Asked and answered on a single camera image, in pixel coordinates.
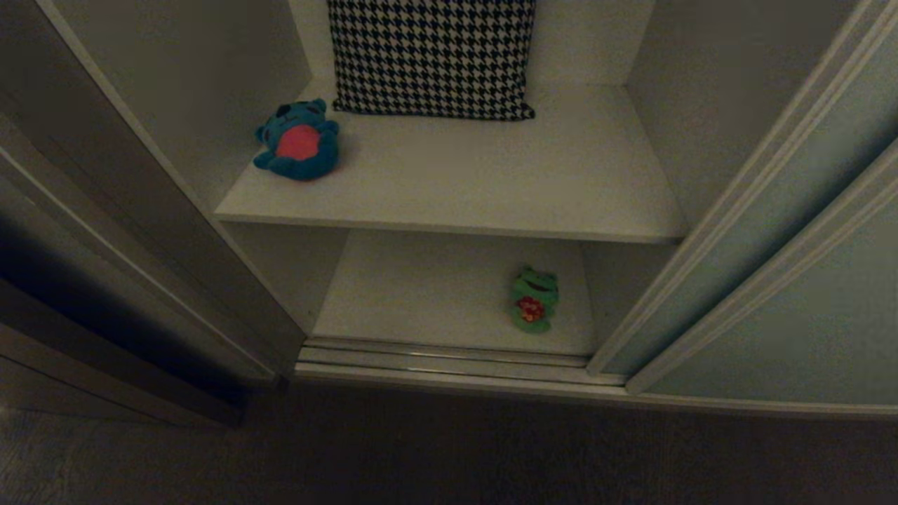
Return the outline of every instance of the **blue stuffed animal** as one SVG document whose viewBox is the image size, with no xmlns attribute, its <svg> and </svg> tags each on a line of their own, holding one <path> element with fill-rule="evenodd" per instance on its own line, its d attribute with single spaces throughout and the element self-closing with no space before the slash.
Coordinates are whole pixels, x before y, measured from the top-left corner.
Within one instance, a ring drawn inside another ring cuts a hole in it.
<svg viewBox="0 0 898 505">
<path fill-rule="evenodd" d="M 281 105 L 256 138 L 268 151 L 256 156 L 253 164 L 297 181 L 311 181 L 326 175 L 337 165 L 339 125 L 324 119 L 324 100 Z"/>
</svg>

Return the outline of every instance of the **plush toy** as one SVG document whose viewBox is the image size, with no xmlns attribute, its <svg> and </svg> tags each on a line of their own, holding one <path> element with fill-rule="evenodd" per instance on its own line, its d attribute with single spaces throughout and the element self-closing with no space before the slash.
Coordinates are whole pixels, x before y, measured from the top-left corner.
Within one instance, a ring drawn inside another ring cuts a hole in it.
<svg viewBox="0 0 898 505">
<path fill-rule="evenodd" d="M 512 286 L 512 321 L 528 333 L 547 332 L 551 327 L 549 319 L 555 315 L 555 305 L 559 302 L 558 278 L 555 274 L 539 272 L 530 266 L 524 267 Z"/>
<path fill-rule="evenodd" d="M 253 164 L 277 175 L 311 181 L 329 173 L 337 165 L 339 125 L 324 119 L 324 100 L 281 105 L 256 138 L 268 151 L 256 156 Z"/>
</svg>

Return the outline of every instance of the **lower compartment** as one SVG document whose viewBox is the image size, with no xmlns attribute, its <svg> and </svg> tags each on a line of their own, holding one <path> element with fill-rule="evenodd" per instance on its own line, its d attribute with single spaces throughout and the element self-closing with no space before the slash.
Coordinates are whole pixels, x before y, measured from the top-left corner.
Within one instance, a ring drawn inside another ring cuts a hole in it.
<svg viewBox="0 0 898 505">
<path fill-rule="evenodd" d="M 511 322 L 512 282 L 526 264 L 559 279 L 546 333 Z M 589 299 L 578 242 L 353 230 L 313 335 L 590 356 Z"/>
</svg>

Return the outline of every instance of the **red flower on toy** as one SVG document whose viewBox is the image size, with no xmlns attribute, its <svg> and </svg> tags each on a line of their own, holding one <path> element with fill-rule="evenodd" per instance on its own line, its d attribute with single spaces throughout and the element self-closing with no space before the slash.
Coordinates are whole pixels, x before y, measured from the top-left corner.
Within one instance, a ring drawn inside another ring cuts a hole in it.
<svg viewBox="0 0 898 505">
<path fill-rule="evenodd" d="M 533 297 L 523 297 L 516 304 L 521 309 L 521 317 L 527 323 L 534 323 L 546 315 L 542 302 Z"/>
</svg>

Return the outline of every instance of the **pink belly patch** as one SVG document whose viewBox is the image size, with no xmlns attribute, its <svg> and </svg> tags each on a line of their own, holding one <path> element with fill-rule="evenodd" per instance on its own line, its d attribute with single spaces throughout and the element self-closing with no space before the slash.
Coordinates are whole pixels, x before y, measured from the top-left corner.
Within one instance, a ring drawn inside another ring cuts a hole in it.
<svg viewBox="0 0 898 505">
<path fill-rule="evenodd" d="M 318 154 L 318 130 L 309 125 L 299 125 L 284 132 L 277 142 L 277 157 L 305 160 Z"/>
</svg>

